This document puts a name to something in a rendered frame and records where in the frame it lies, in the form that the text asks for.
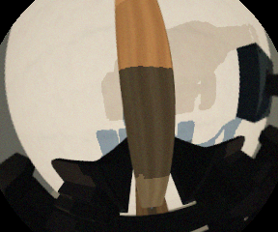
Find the brown wooden rail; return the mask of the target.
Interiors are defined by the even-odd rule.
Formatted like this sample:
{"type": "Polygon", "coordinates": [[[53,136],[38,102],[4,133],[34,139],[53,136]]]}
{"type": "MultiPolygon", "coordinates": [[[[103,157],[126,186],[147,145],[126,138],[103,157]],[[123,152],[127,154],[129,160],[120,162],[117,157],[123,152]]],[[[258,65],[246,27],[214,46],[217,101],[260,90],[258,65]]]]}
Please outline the brown wooden rail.
{"type": "Polygon", "coordinates": [[[128,150],[142,208],[165,200],[173,162],[174,66],[157,0],[115,0],[117,62],[128,150]]]}

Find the brown wooden post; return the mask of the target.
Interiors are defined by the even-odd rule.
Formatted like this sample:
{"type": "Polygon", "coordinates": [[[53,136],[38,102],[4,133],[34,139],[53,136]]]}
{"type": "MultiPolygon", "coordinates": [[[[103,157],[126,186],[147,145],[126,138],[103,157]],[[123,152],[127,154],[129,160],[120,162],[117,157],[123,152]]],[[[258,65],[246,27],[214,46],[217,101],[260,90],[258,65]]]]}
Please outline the brown wooden post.
{"type": "Polygon", "coordinates": [[[135,183],[135,189],[136,189],[136,204],[135,204],[135,215],[136,216],[155,216],[155,214],[165,214],[165,212],[169,212],[167,210],[167,202],[166,198],[163,200],[162,206],[157,206],[157,208],[142,208],[142,205],[140,205],[140,198],[138,193],[138,187],[136,187],[135,183]]]}

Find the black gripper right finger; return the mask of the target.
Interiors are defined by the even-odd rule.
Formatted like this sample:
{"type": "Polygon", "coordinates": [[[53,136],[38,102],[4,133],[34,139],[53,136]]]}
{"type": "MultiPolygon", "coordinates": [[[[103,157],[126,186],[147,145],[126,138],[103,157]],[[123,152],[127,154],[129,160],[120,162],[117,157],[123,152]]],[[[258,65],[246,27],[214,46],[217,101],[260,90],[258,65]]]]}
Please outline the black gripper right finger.
{"type": "Polygon", "coordinates": [[[192,142],[174,136],[173,162],[171,162],[171,178],[177,187],[182,205],[192,204],[194,194],[204,184],[213,164],[225,156],[235,154],[246,142],[244,135],[217,143],[215,146],[197,146],[192,142]]]}

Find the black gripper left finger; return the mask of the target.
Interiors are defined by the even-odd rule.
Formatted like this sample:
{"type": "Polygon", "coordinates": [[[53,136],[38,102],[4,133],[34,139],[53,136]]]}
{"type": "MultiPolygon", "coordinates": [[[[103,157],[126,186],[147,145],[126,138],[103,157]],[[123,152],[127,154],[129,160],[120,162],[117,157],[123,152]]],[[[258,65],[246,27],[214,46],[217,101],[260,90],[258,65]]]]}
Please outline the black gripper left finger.
{"type": "Polygon", "coordinates": [[[132,163],[127,137],[119,146],[96,161],[52,159],[51,166],[63,182],[104,189],[107,196],[121,210],[121,214],[128,213],[132,163]]]}

